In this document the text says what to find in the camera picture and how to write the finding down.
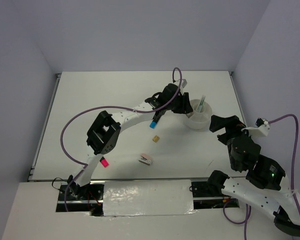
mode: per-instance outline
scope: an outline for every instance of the black bracket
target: black bracket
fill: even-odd
[[[107,111],[100,112],[87,132],[86,142],[95,155],[108,154],[117,144],[121,127],[111,116]]]
[[[281,180],[286,176],[285,170],[275,160],[259,155],[254,169],[250,169],[246,179],[259,189],[280,191]]]
[[[70,175],[69,178],[67,179],[67,183],[69,184],[72,180],[74,179],[74,176]],[[79,186],[75,182],[72,182],[71,185],[69,186],[71,192],[75,195],[76,199],[82,199],[87,195],[89,184],[85,186]]]
[[[273,215],[275,215],[273,221],[274,225],[279,230],[290,236],[300,237],[300,226],[291,222],[288,214],[281,206],[279,207],[278,213],[274,212]]]
[[[225,188],[225,181],[229,179],[229,176],[222,171],[214,170],[208,178],[208,189],[215,196],[222,194],[221,190]]]
[[[178,86],[175,84],[169,83],[162,92],[155,93],[152,97],[149,97],[145,100],[146,103],[149,103],[153,109],[158,109],[164,104],[166,104],[176,93]],[[190,105],[189,93],[184,92],[178,95],[173,99],[173,101],[162,110],[162,114],[165,114],[167,110],[171,110],[175,114],[188,114],[192,113],[193,109]]]
[[[261,147],[251,137],[242,134],[227,143],[231,169],[235,171],[251,170],[259,159]]]
[[[227,145],[228,140],[238,137],[243,134],[241,129],[245,128],[244,125],[237,116],[220,117],[217,115],[211,116],[211,123],[209,130],[214,133],[220,129],[225,128],[225,133],[217,135],[218,140]]]

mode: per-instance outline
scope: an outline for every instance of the white platform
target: white platform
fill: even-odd
[[[206,95],[213,114],[242,120],[239,104],[227,71],[183,71],[188,82],[185,92],[190,99]],[[79,112],[106,105],[135,107],[172,82],[171,71],[63,72],[42,144],[37,156],[33,180],[67,179],[77,164],[69,160],[60,147],[60,133],[67,121]],[[119,112],[108,109],[109,113]],[[83,160],[87,152],[87,131],[100,111],[89,112],[75,120],[64,135],[68,152]],[[229,176],[243,176],[230,168],[227,147],[208,127],[193,131],[182,123],[182,115],[167,112],[155,129],[143,122],[120,136],[115,149],[105,157],[109,167],[101,164],[92,175],[101,179],[205,178],[213,170]],[[155,143],[152,138],[158,135]],[[141,153],[153,157],[146,166],[137,161]]]
[[[85,212],[55,212],[57,197],[50,182],[20,183],[2,240],[244,239],[244,226],[228,222],[220,208],[175,216],[91,217]],[[226,212],[235,221],[245,217],[244,209]],[[291,236],[252,209],[247,239],[291,240]]]

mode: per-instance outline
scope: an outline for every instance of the gray wall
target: gray wall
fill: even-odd
[[[0,0],[0,239],[32,165],[54,84],[16,8]]]
[[[13,0],[55,72],[234,70],[269,0]]]
[[[249,124],[257,117],[273,120],[293,113],[300,125],[300,0],[271,0],[234,71]],[[262,138],[263,153],[291,170],[295,123],[274,123]],[[300,192],[300,132],[295,187]]]

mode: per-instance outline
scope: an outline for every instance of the purple cable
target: purple cable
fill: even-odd
[[[295,121],[295,137],[294,137],[294,145],[293,145],[293,152],[292,152],[292,161],[291,161],[291,191],[295,189],[295,161],[296,161],[296,152],[297,152],[297,144],[298,144],[298,136],[299,136],[299,121],[296,115],[294,114],[287,114],[282,117],[279,117],[275,120],[269,121],[269,124],[276,123],[282,119],[287,117],[293,117]],[[295,201],[296,208],[300,215],[300,204],[298,198],[295,194],[293,194],[293,199]]]
[[[233,202],[235,201],[235,199],[231,199],[229,201],[227,201],[224,205],[223,205],[223,215],[225,216],[225,218],[230,222],[230,223],[233,223],[233,224],[236,224],[236,225],[241,225],[241,224],[244,224],[244,240],[247,240],[247,225],[248,225],[248,220],[250,218],[250,215],[251,215],[251,206],[249,206],[248,204],[245,205],[245,219],[243,221],[233,221],[231,220],[227,214],[226,214],[226,206],[228,205],[228,203],[230,202]]]
[[[243,230],[244,240],[247,240],[247,226],[248,226],[248,219],[250,218],[250,214],[251,214],[251,206],[246,204],[245,205],[244,230]]]
[[[175,98],[176,96],[179,94],[179,91],[180,91],[180,88],[181,88],[181,85],[182,85],[182,73],[181,73],[181,70],[178,68],[178,67],[175,67],[172,71],[172,80],[175,82],[175,71],[178,70],[179,74],[180,74],[180,82],[179,82],[179,85],[174,93],[174,95],[172,96],[172,98],[167,101],[163,106],[157,108],[157,109],[154,109],[154,110],[151,110],[151,111],[141,111],[141,110],[135,110],[135,109],[132,109],[132,108],[129,108],[129,107],[125,107],[125,106],[97,106],[97,107],[93,107],[93,108],[90,108],[88,110],[85,110],[85,111],[82,111],[80,113],[78,113],[77,115],[75,115],[73,118],[71,118],[67,123],[66,125],[63,127],[62,131],[61,131],[61,135],[60,135],[60,144],[61,144],[61,148],[62,148],[62,151],[64,152],[64,154],[69,158],[71,159],[72,161],[74,161],[75,163],[77,164],[80,164],[80,165],[83,165],[83,169],[72,179],[71,182],[69,182],[69,184],[66,186],[66,189],[65,189],[65,192],[64,192],[64,206],[65,206],[65,209],[66,211],[68,212],[68,207],[67,207],[67,193],[69,191],[69,188],[70,188],[70,185],[75,181],[77,180],[80,175],[84,172],[84,170],[86,169],[86,167],[88,166],[87,163],[84,163],[84,162],[81,162],[81,161],[78,161],[76,160],[75,158],[73,158],[66,150],[65,148],[65,145],[64,145],[64,134],[65,134],[65,131],[67,129],[67,127],[75,120],[77,119],[78,117],[80,117],[81,115],[83,114],[86,114],[86,113],[89,113],[91,111],[94,111],[94,110],[99,110],[99,109],[123,109],[123,110],[127,110],[127,111],[131,111],[131,112],[137,112],[137,113],[140,113],[140,114],[150,114],[150,113],[154,113],[154,112],[157,112],[157,111],[160,111],[161,109],[164,109],[166,106],[168,106]]]
[[[231,219],[227,216],[227,214],[226,214],[226,207],[227,207],[227,205],[228,205],[230,202],[233,202],[233,201],[235,201],[235,199],[231,199],[231,200],[227,201],[227,202],[223,205],[223,210],[222,210],[222,211],[223,211],[223,215],[225,216],[225,218],[226,218],[230,223],[233,223],[233,224],[236,224],[236,225],[241,225],[241,224],[246,223],[246,222],[248,221],[248,219],[250,218],[250,215],[251,215],[251,206],[249,206],[248,204],[245,205],[245,206],[246,206],[246,216],[245,216],[245,220],[239,221],[239,222],[233,221],[233,220],[231,220]]]

